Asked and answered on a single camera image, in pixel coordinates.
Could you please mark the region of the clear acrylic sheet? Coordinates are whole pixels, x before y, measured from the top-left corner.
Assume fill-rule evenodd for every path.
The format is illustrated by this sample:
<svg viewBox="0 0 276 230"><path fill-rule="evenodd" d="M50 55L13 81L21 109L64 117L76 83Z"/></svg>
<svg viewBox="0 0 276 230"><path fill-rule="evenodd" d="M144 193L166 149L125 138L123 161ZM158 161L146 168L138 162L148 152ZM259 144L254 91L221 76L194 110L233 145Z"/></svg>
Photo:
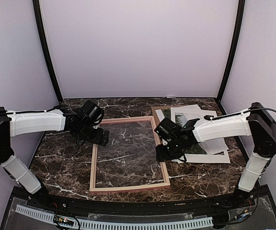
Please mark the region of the clear acrylic sheet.
<svg viewBox="0 0 276 230"><path fill-rule="evenodd" d="M107 123L101 128L110 134L108 144L97 148L96 188L164 182L151 121Z"/></svg>

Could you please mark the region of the landscape photo print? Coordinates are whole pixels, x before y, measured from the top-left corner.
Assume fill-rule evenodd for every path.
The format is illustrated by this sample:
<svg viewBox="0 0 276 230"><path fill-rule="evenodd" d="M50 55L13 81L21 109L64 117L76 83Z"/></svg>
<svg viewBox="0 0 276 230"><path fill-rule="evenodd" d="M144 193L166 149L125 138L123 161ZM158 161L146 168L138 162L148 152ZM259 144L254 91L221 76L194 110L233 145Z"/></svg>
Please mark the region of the landscape photo print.
<svg viewBox="0 0 276 230"><path fill-rule="evenodd" d="M163 117L169 118L170 120L172 120L170 108L156 109L155 113L160 121L162 120ZM174 119L175 119L175 123L182 127L187 122L187 119L184 117L184 115L181 115L181 114L175 114ZM204 155L207 154L207 152L199 144L194 144L191 148L186 148L186 150L184 150L184 153L186 153L186 154L204 154Z"/></svg>

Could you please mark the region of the white mat board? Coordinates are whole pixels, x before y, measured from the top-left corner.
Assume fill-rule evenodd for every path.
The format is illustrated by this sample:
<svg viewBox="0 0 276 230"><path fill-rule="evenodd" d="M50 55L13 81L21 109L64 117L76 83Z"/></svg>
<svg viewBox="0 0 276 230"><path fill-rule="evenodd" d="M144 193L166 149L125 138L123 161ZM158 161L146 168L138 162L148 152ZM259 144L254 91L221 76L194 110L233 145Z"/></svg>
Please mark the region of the white mat board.
<svg viewBox="0 0 276 230"><path fill-rule="evenodd" d="M217 116L216 111L213 110L202 110L197 104L187 105L181 107L171 108L171 118L175 122L175 114L184 115L188 120L198 118L198 122L202 122L204 116L210 115L213 117ZM228 146L223 138L213 139L206 142L201 142L199 145L207 152L207 154L186 154L179 160L174 162L181 163L182 160L186 159L188 163L230 163L228 154Z"/></svg>

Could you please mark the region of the pink wooden picture frame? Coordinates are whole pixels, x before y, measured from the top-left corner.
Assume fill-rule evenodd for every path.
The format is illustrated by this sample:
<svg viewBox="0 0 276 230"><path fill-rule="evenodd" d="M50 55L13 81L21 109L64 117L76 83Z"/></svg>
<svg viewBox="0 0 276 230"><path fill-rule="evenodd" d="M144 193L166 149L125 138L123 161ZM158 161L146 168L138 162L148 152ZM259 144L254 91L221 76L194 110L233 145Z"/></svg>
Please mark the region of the pink wooden picture frame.
<svg viewBox="0 0 276 230"><path fill-rule="evenodd" d="M107 123L127 123L135 121L151 121L152 128L155 128L155 119L153 116L140 116L140 117L127 117L127 118L114 118L114 119L105 119L101 124ZM159 138L156 137L155 132L155 142L159 144ZM91 161L91 174L90 174L90 192L91 193L112 193L112 192L128 192L128 191L139 191L139 190L149 190L155 188L164 188L170 186L169 175L167 172L167 167L164 162L160 162L161 169L163 173L164 182L160 184L149 184L149 185L140 185L140 186L129 186L129 187L110 187L110 188L96 188L95 187L95 175L96 175L96 163L97 163L97 148L99 145L94 145L92 149L92 161Z"/></svg>

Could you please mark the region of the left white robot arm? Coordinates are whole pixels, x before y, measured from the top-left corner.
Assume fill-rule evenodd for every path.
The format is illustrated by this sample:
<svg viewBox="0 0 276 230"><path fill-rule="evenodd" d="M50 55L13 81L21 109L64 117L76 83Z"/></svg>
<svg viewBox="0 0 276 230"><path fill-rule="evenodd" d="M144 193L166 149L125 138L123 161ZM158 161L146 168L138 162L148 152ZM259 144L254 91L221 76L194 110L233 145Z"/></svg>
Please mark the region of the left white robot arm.
<svg viewBox="0 0 276 230"><path fill-rule="evenodd" d="M0 166L20 184L42 209L52 205L47 188L23 163L11 148L11 138L38 132L68 131L80 145L86 141L106 146L109 131L99 128L104 111L93 106L90 109L66 107L43 111L7 111L0 107Z"/></svg>

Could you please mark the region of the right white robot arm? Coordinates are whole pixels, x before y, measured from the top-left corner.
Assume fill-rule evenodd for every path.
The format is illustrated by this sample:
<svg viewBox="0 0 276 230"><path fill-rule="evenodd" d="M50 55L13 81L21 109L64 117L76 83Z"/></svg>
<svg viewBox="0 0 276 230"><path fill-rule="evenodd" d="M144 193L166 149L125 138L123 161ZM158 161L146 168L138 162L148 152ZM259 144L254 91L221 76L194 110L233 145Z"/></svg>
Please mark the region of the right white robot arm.
<svg viewBox="0 0 276 230"><path fill-rule="evenodd" d="M252 151L229 204L239 208L276 155L276 110L252 103L249 108L225 115L212 111L205 115L184 117L178 124L173 118L163 118L154 132L164 143L156 147L157 161L194 162L186 151L201 143L226 138L250 138Z"/></svg>

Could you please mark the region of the brown cardboard backing board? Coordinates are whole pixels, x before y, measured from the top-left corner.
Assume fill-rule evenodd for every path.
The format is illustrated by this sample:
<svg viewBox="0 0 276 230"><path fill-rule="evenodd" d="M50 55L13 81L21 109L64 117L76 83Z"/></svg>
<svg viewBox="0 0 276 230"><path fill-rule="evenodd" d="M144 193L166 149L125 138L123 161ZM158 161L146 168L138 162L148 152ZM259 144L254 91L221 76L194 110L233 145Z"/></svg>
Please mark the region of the brown cardboard backing board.
<svg viewBox="0 0 276 230"><path fill-rule="evenodd" d="M156 146L156 160L159 162L171 161L176 159L175 153L173 153L172 147L170 147L170 141L176 138L174 131L176 124L170 120L170 108L169 107L152 107L151 108L154 119L155 128L154 132L156 137L159 138L159 144Z"/></svg>

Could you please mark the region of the black front rail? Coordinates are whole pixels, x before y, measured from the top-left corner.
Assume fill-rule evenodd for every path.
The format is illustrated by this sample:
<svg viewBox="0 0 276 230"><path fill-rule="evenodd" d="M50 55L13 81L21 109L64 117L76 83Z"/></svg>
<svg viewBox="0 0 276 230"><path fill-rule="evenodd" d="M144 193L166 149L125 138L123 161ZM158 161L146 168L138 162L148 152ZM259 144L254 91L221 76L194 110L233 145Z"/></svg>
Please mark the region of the black front rail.
<svg viewBox="0 0 276 230"><path fill-rule="evenodd" d="M193 213L196 217L202 215L208 217L223 216L226 220L228 211L249 205L246 199L241 201L234 194L226 194L201 199L157 203L105 202L48 195L48 206L45 206L30 197L23 188L16 186L13 188L9 200L11 201L15 197L26 201L29 206L69 217L87 217L89 214L152 216Z"/></svg>

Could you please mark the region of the left black corner post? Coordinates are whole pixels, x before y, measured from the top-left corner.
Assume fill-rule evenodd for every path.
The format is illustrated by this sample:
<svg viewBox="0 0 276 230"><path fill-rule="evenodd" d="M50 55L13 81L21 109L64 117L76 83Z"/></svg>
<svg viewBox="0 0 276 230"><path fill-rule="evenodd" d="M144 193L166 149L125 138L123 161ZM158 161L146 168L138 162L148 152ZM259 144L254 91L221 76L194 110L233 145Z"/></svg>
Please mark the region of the left black corner post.
<svg viewBox="0 0 276 230"><path fill-rule="evenodd" d="M40 44L42 48L42 52L44 55L47 71L54 89L54 93L56 95L58 103L62 103L63 97L61 94L61 90L57 81L57 77L54 71L53 67L53 62L51 59L51 55L49 52L49 47L46 39L46 34L45 34L45 28L44 28L44 23L43 23L43 18L42 18L42 12L41 12L41 6L40 6L40 1L39 0L32 0L33 3L33 9L34 9L34 17L36 21L36 26L38 30L38 36L40 39Z"/></svg>

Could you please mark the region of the black corner post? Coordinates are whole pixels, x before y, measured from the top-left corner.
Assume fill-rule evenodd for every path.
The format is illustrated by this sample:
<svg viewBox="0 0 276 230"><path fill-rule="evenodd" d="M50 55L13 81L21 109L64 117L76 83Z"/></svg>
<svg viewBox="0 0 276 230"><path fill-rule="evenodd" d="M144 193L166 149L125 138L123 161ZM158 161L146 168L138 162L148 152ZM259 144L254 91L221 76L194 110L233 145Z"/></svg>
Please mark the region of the black corner post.
<svg viewBox="0 0 276 230"><path fill-rule="evenodd" d="M46 39L46 34L45 34L45 28L44 28L44 23L43 23L43 18L42 18L42 12L41 12L41 6L40 6L40 1L39 0L32 0L33 3L33 9L34 9L34 17L36 21L36 26L38 30L38 36L40 39L40 44L42 48L42 52L44 55L47 71L54 89L54 93L56 95L58 103L62 103L63 97L61 94L61 90L57 81L57 77L54 71L53 67L53 62L51 59L51 55L49 52L49 47Z"/></svg>
<svg viewBox="0 0 276 230"><path fill-rule="evenodd" d="M221 103L221 101L223 99L224 92L226 90L228 80L230 77L230 73L231 73L231 69L232 69L232 65L234 62L234 58L235 58L235 54L236 54L236 50L237 50L237 46L238 46L238 41L239 41L239 37L240 37L242 20L243 20L243 15L244 15L244 8L245 8L245 0L239 0L238 7L237 7L236 19L235 19L235 26L234 26L230 50L229 50L229 55L227 58L227 63L225 66L225 70L223 73L219 91L218 91L218 94L216 97L218 103Z"/></svg>

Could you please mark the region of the right black corner post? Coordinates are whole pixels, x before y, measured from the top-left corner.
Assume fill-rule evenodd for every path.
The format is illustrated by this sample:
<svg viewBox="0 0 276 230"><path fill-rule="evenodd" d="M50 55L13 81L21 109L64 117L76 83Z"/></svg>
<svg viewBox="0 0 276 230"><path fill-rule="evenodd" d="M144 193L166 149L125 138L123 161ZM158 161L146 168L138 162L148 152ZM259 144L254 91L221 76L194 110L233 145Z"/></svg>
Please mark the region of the right black corner post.
<svg viewBox="0 0 276 230"><path fill-rule="evenodd" d="M238 7L237 7L236 19L235 19L235 26L234 26L230 50L229 50L229 55L227 58L227 63L225 66L225 70L223 73L219 91L218 91L218 94L216 97L218 103L221 103L221 101L223 99L224 92L226 90L228 80L230 77L230 73L231 73L231 69L232 69L232 65L234 62L234 58L235 58L235 54L236 54L236 50L237 50L237 46L238 46L238 41L239 41L239 37L240 37L242 20L243 20L243 15L244 15L244 8L245 8L245 0L239 0Z"/></svg>

